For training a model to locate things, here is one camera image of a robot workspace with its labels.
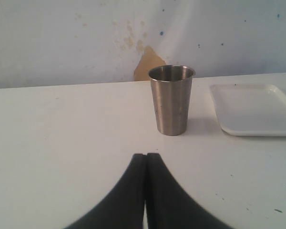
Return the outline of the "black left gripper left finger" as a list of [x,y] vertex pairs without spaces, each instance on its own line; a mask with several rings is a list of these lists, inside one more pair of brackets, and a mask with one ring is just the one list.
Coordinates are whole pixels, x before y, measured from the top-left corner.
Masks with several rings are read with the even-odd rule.
[[69,229],[142,229],[146,155],[134,154],[120,180]]

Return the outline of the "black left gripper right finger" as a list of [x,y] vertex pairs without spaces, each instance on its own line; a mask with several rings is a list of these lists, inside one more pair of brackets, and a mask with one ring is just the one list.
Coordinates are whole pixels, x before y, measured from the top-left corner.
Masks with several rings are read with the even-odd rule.
[[145,203],[150,229],[229,229],[178,184],[160,154],[148,153]]

